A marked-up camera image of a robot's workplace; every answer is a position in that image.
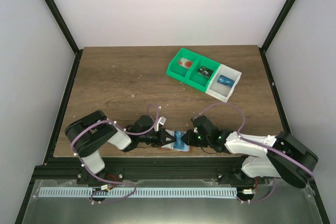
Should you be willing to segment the brown leather card holder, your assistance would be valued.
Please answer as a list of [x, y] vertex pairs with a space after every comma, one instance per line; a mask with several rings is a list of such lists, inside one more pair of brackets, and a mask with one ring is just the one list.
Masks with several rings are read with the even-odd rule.
[[169, 143], [166, 144], [162, 147], [160, 147], [160, 149], [163, 150], [174, 150], [174, 151], [179, 151], [179, 152], [191, 152], [192, 148], [185, 144], [182, 141], [182, 136], [185, 135], [186, 132], [183, 131], [172, 131], [172, 130], [166, 130], [171, 136], [176, 138], [176, 141], [173, 143]]

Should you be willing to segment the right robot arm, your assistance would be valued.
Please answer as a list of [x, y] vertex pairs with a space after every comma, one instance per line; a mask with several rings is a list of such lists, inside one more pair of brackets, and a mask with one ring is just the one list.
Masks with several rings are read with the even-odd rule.
[[244, 184], [254, 177], [281, 178], [296, 188], [305, 188], [313, 178], [317, 155], [288, 132], [254, 136], [220, 130], [206, 116], [192, 119], [194, 128], [181, 137], [192, 147], [210, 147], [217, 153], [243, 154], [233, 177]]

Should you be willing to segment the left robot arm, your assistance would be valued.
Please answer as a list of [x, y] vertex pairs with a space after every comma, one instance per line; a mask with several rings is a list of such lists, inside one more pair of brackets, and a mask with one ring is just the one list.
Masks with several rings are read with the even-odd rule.
[[126, 153], [140, 143], [150, 147], [173, 144], [176, 142], [175, 133], [163, 128], [165, 121], [165, 117], [154, 120], [149, 115], [142, 115], [122, 130], [98, 110], [68, 125], [65, 135], [82, 165], [90, 169], [89, 178], [95, 184], [102, 184], [107, 179], [107, 170], [99, 149], [109, 143]]

